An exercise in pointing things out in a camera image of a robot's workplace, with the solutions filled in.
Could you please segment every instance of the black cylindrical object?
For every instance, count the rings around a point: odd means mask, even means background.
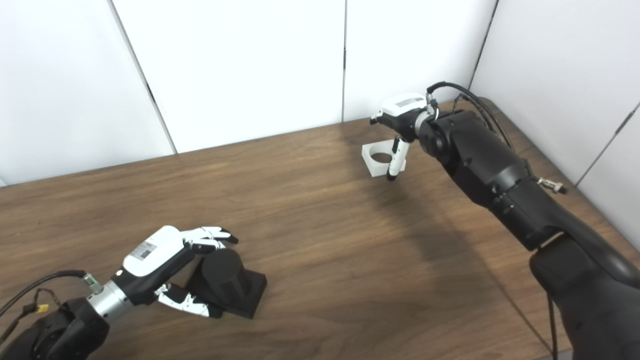
[[[220,249],[207,256],[202,274],[218,299],[227,304],[243,300],[250,290],[240,255],[232,249]]]

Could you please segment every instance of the white bracket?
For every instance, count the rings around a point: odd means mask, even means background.
[[[391,151],[393,145],[394,140],[391,139],[382,142],[366,143],[362,146],[362,159],[364,159],[364,163],[367,164],[367,168],[369,169],[369,173],[372,177],[386,175],[387,170],[389,169],[389,164],[373,160],[371,156],[373,154],[388,154],[393,156],[394,153]],[[402,162],[400,171],[404,171],[405,166],[406,160]]]

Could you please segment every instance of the white robotic hand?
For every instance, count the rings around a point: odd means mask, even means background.
[[[393,96],[382,103],[382,109],[371,117],[370,123],[383,124],[398,133],[394,140],[393,152],[387,179],[393,181],[400,173],[409,145],[417,139],[417,131],[428,116],[437,113],[430,99],[421,94]]]
[[[186,290],[167,282],[197,255],[225,248],[223,240],[238,243],[235,236],[221,227],[179,231],[173,226],[163,226],[124,258],[122,267],[109,282],[104,286],[93,284],[95,293],[87,300],[107,322],[115,321],[134,306],[149,305],[156,300],[189,313],[220,317],[221,309],[201,304]]]

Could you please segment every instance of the black cable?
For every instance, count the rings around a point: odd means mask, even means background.
[[[29,291],[35,289],[37,286],[43,284],[44,282],[47,282],[49,280],[55,279],[57,277],[84,277],[86,275],[86,272],[84,270],[62,270],[59,272],[55,272],[53,274],[49,274],[39,280],[36,280],[35,282],[31,283],[29,286],[27,286],[26,288],[22,289],[22,291],[20,291],[16,296],[14,296],[13,298],[11,298],[11,300],[9,300],[2,308],[0,308],[0,316],[3,316],[4,313],[9,310],[10,307],[12,307],[16,301],[20,300],[21,297],[23,297],[26,293],[28,293]]]
[[[9,338],[11,333],[18,326],[18,323],[20,323],[20,320],[22,320],[24,317],[26,317],[29,314],[33,314],[33,313],[39,312],[40,306],[38,305],[38,298],[39,298],[40,292],[42,292],[42,291],[44,291],[46,293],[49,293],[49,295],[51,295],[51,298],[53,299],[53,302],[58,306],[58,308],[60,308],[62,306],[62,304],[60,303],[60,300],[56,296],[56,293],[53,292],[53,290],[45,289],[45,288],[38,288],[36,290],[35,295],[33,295],[33,302],[23,306],[22,307],[22,313],[20,315],[18,315],[18,317],[16,317],[15,319],[13,319],[11,324],[9,324],[9,326],[6,328],[6,330],[4,330],[3,334],[0,336],[0,345],[2,345]]]
[[[453,99],[453,109],[451,110],[451,113],[456,112],[456,107],[458,106],[458,100],[460,100],[461,97],[462,97],[462,93],[458,94],[458,96],[456,96],[456,98]]]
[[[483,118],[484,123],[486,124],[487,128],[495,133],[495,130],[493,129],[493,125],[491,125],[491,121],[489,121],[490,119],[492,119],[491,116],[493,114],[491,112],[484,111],[482,105],[480,105],[480,103],[477,102],[476,100],[472,100],[469,96],[466,96],[463,93],[460,93],[460,94],[462,95],[462,99],[463,100],[471,102],[471,104],[473,104],[473,106],[476,107],[476,109],[478,110],[480,115],[482,115],[482,118]]]
[[[554,301],[551,300],[551,295],[547,293],[547,302],[549,304],[549,323],[551,325],[551,342],[552,350],[551,356],[553,360],[558,360],[558,335],[556,332],[556,314],[554,311]]]
[[[56,296],[56,293],[53,292],[53,290],[50,289],[45,289],[45,288],[38,288],[36,290],[36,293],[33,295],[33,303],[37,304],[38,303],[38,296],[40,294],[41,291],[44,291],[46,293],[49,293],[49,295],[51,296],[51,298],[53,299],[53,302],[58,306],[61,307],[62,303],[60,303],[60,299],[58,299],[58,297]]]
[[[480,116],[482,117],[482,120],[484,122],[484,126],[486,126],[487,129],[489,129],[489,130],[491,130],[492,132],[495,133],[495,130],[493,129],[493,125],[491,125],[491,122],[487,118],[487,115],[482,111],[482,109],[480,107],[480,104],[478,104],[477,102],[472,100],[470,97],[466,96],[464,93],[458,94],[458,96],[456,96],[456,98],[454,99],[454,101],[453,101],[454,109],[453,109],[453,111],[451,111],[452,113],[455,112],[456,101],[458,101],[459,98],[462,98],[464,101],[470,102],[471,105],[475,106],[476,110],[480,113]]]
[[[454,88],[454,89],[459,90],[460,92],[464,93],[465,95],[469,96],[469,99],[473,100],[473,101],[471,101],[471,103],[481,113],[482,113],[482,111],[484,111],[489,116],[491,121],[496,125],[496,127],[498,128],[498,131],[500,131],[500,135],[502,135],[502,138],[504,139],[504,142],[507,144],[507,146],[512,148],[512,149],[514,149],[513,148],[513,143],[511,143],[511,139],[509,139],[509,136],[507,135],[506,131],[504,130],[504,128],[502,127],[500,122],[498,120],[496,120],[496,118],[493,116],[493,113],[491,112],[489,107],[482,100],[480,100],[480,98],[478,96],[476,96],[471,91],[467,90],[465,87],[460,86],[458,84],[448,83],[446,81],[441,81],[439,83],[435,83],[435,84],[429,86],[427,88],[427,94],[432,94],[435,90],[437,90],[439,88],[443,88],[443,87]]]

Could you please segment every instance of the white wall panel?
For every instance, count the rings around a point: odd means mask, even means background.
[[[469,86],[495,0],[349,0],[344,120],[446,80]],[[437,90],[441,102],[457,92]]]
[[[640,111],[580,183],[580,190],[640,250]]]
[[[115,0],[179,152],[340,122],[344,0]]]
[[[640,97],[640,1],[500,1],[472,90],[576,182]]]
[[[107,1],[0,1],[4,181],[171,153]]]

